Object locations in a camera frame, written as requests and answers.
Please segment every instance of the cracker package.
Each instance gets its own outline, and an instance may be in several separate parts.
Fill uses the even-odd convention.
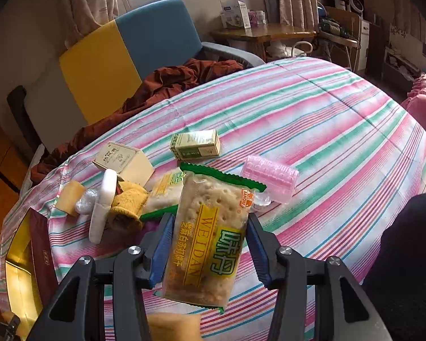
[[[183,189],[184,173],[180,168],[165,173],[155,184],[145,206],[141,221],[161,217],[164,213],[176,213]]]
[[[224,308],[239,264],[254,189],[265,185],[203,165],[186,173],[159,296]]]

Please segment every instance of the rust-colored fabric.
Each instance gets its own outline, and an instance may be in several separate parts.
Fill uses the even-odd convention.
[[[116,125],[152,105],[242,69],[243,65],[235,60],[217,62],[190,59],[184,65],[155,70],[146,77],[133,97],[127,99],[120,109],[107,118],[83,127],[71,141],[58,146],[49,156],[34,166],[31,170],[31,180],[34,185],[40,183],[50,171],[65,162],[71,155],[74,155]]]

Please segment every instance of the chair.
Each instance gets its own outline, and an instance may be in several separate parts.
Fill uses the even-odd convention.
[[[32,150],[42,143],[51,152],[118,109],[154,70],[206,52],[245,68],[264,64],[252,53],[201,42],[182,0],[158,1],[86,36],[49,63],[34,84],[15,88],[8,104]]]

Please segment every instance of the dark armrest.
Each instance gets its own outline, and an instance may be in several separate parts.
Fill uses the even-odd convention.
[[[234,47],[228,47],[213,42],[202,42],[202,47],[206,52],[217,54],[222,58],[236,60],[245,68],[253,68],[265,64],[259,56],[249,53],[248,51],[235,49]]]
[[[30,145],[32,151],[36,152],[38,146],[41,144],[41,140],[25,111],[24,99],[26,95],[27,92],[25,88],[23,86],[17,86],[9,93],[6,100],[8,101],[11,113],[24,135],[25,140]]]

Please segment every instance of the screw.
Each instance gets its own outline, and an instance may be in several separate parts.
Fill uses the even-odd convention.
[[[339,259],[337,256],[330,256],[328,258],[328,263],[331,265],[341,265],[341,259]]]
[[[128,252],[129,252],[131,255],[137,255],[137,254],[139,254],[141,251],[142,251],[142,249],[141,249],[139,246],[131,246],[131,247],[128,249]]]
[[[88,255],[85,255],[85,256],[81,256],[79,259],[78,259],[78,261],[79,261],[79,263],[80,264],[82,264],[82,265],[86,265],[86,264],[88,264],[90,261],[91,261],[91,257],[90,256],[88,256]]]
[[[292,251],[293,250],[288,246],[281,246],[279,248],[279,252],[283,255],[290,255],[290,254],[292,254]]]

